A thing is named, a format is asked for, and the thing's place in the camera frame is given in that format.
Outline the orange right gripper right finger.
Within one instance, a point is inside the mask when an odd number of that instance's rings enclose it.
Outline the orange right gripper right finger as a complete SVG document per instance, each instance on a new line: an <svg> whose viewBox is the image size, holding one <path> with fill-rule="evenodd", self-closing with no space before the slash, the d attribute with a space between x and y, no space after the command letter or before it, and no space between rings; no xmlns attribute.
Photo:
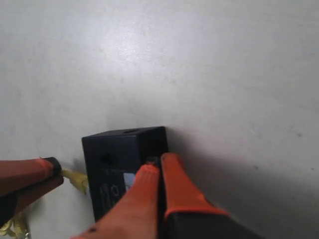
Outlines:
<svg viewBox="0 0 319 239"><path fill-rule="evenodd" d="M167 239L258 239L255 232L234 221L229 214L207 201L186 174L181 157L161 157L166 194L164 215Z"/></svg>

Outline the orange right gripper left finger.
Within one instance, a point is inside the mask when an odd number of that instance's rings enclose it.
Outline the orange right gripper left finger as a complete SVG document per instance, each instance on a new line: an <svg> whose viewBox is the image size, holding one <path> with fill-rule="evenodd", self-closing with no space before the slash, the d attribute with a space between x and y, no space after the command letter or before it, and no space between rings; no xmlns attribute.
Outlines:
<svg viewBox="0 0 319 239"><path fill-rule="evenodd" d="M120 201L95 225L75 239L156 239L160 163L151 157L136 173Z"/></svg>

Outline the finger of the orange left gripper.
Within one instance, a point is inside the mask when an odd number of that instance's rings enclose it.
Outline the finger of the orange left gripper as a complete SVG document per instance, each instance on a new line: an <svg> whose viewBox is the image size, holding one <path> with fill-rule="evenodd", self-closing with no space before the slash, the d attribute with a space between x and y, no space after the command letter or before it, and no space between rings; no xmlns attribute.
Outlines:
<svg viewBox="0 0 319 239"><path fill-rule="evenodd" d="M62 170L54 157L0 162L0 193L9 194L58 176Z"/></svg>
<svg viewBox="0 0 319 239"><path fill-rule="evenodd" d="M56 176L2 196L0 198L0 223L7 223L36 200L62 185L63 182L62 176Z"/></svg>

